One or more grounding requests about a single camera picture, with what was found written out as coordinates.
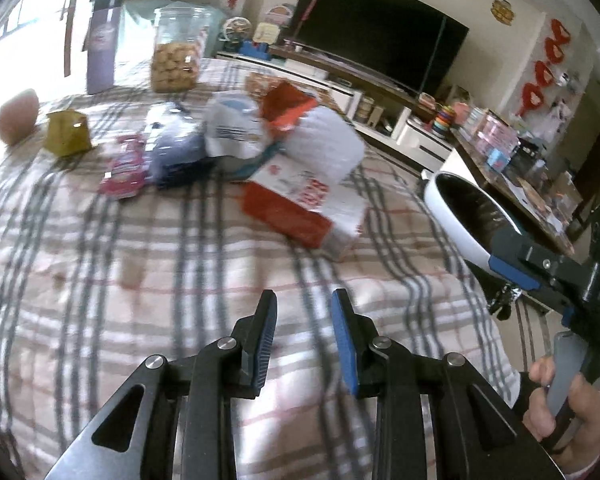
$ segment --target transparent jar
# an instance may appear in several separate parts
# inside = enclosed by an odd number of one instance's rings
[[[163,7],[155,11],[151,88],[184,92],[198,81],[211,13],[203,7]]]

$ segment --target thermos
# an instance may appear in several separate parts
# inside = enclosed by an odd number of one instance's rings
[[[93,4],[87,49],[87,94],[112,88],[123,0],[90,0]]]

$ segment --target human hand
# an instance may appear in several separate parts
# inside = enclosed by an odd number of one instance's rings
[[[553,357],[543,357],[533,363],[529,378],[542,386],[554,380]],[[581,471],[595,461],[600,454],[600,392],[578,374],[569,388],[569,406],[582,421],[567,447],[558,455],[552,455],[555,463],[565,474]],[[529,397],[529,409],[523,424],[539,442],[550,436],[555,429],[555,418],[546,404],[544,388],[538,388]]]

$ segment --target black screen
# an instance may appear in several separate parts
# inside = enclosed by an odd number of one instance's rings
[[[298,0],[294,41],[435,93],[468,29],[418,0]]]

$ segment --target metal screw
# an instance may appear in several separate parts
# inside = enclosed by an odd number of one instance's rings
[[[374,340],[371,342],[371,344],[375,348],[382,350],[385,348],[389,348],[389,346],[391,346],[391,340],[385,335],[379,335],[378,337],[374,338]]]
[[[160,368],[164,364],[164,357],[161,355],[151,355],[144,361],[144,366],[149,368],[149,370],[155,370],[156,368]]]
[[[233,337],[223,337],[218,340],[218,348],[221,350],[231,350],[237,344],[238,342]]]
[[[453,352],[446,356],[446,362],[449,363],[451,366],[462,366],[466,362],[466,359],[463,355],[456,354],[455,352]]]

